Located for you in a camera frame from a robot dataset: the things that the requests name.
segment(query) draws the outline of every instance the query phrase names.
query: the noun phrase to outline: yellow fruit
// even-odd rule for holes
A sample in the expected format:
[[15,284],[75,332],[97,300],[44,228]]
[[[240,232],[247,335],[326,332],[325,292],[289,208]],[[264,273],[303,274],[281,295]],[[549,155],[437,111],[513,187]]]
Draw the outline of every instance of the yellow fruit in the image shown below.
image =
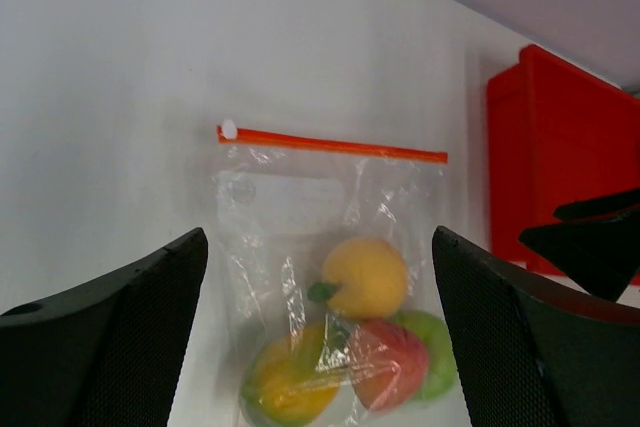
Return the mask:
[[247,372],[243,412],[258,425],[300,427],[336,396],[346,366],[331,365],[332,342],[324,322],[266,346]]
[[352,319],[389,317],[407,297],[409,273],[400,252],[386,240],[354,237],[329,254],[322,282],[334,286],[327,305],[337,314]]

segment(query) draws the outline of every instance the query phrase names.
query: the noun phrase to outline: orange zipper seal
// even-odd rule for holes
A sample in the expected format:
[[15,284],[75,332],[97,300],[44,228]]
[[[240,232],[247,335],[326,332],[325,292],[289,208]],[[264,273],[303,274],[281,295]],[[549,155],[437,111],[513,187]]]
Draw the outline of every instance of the orange zipper seal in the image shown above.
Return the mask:
[[228,139],[222,133],[222,126],[218,126],[218,141],[221,144],[252,144],[270,147],[289,147],[292,149],[321,150],[325,152],[339,152],[342,154],[370,155],[388,157],[392,159],[419,160],[436,164],[449,162],[446,152],[430,152],[425,150],[405,149],[403,147],[388,147],[384,145],[361,144],[357,142],[342,142],[339,140],[311,139],[295,135],[276,134],[260,130],[238,129],[234,139]]

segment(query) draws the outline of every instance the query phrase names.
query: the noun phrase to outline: ziplock bag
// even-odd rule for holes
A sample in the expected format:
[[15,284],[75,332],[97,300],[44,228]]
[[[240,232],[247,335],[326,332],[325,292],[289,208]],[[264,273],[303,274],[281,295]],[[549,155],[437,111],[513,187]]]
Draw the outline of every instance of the ziplock bag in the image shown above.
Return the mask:
[[359,425],[437,401],[457,379],[425,280],[447,155],[218,134],[213,250],[236,425]]

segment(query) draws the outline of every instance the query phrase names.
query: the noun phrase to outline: yellow-green fruit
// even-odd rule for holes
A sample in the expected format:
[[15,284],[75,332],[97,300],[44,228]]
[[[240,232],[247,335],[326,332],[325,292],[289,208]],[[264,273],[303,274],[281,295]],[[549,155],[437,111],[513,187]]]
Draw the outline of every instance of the yellow-green fruit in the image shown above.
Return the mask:
[[420,310],[400,311],[391,321],[417,335],[429,352],[429,371],[417,398],[433,400],[451,390],[458,379],[458,369],[447,324]]
[[338,245],[322,267],[322,282],[336,287],[327,305],[351,319],[393,315],[409,288],[407,266],[389,242],[353,237]]
[[346,372],[346,366],[334,362],[339,335],[318,322],[267,345],[243,382],[246,420],[254,427],[302,427],[318,417]]

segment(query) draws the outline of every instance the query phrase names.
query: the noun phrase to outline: green apple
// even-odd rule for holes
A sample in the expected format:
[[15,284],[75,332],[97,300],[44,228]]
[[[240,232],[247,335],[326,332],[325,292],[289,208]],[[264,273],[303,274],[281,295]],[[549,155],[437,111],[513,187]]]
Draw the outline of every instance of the green apple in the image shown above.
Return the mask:
[[416,398],[433,400],[448,392],[458,375],[447,324],[435,315],[420,310],[400,311],[391,321],[416,334],[429,352],[429,371]]

